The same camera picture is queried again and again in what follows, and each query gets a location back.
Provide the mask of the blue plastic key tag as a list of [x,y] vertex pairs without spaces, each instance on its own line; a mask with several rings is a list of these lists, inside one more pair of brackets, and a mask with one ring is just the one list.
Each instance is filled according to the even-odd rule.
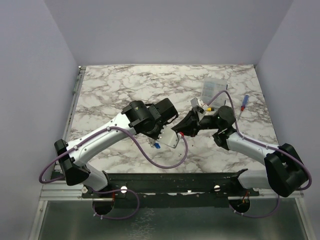
[[156,143],[154,143],[154,144],[153,144],[153,146],[154,146],[156,149],[160,149],[160,148],[161,148],[160,144],[159,144],[159,143],[157,143],[157,142],[156,142]]

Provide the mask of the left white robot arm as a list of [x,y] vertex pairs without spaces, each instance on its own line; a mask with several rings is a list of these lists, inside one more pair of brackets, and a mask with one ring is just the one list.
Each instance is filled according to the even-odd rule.
[[89,134],[69,142],[57,140],[54,147],[66,184],[85,184],[92,187],[97,196],[106,197],[111,190],[108,178],[103,171],[89,165],[89,160],[115,143],[138,134],[160,140],[165,126],[178,116],[168,98],[147,104],[134,100],[112,120]]

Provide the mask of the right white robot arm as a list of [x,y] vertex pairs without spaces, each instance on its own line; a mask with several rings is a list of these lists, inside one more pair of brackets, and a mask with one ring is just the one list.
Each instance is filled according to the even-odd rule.
[[235,121],[234,111],[229,106],[222,106],[202,119],[195,110],[190,110],[172,129],[189,137],[195,137],[201,130],[216,130],[213,139],[217,146],[241,153],[264,166],[263,170],[243,169],[234,176],[229,189],[236,196],[256,188],[271,189],[281,197],[288,197],[309,180],[307,170],[292,145],[268,145],[240,135],[233,127]]

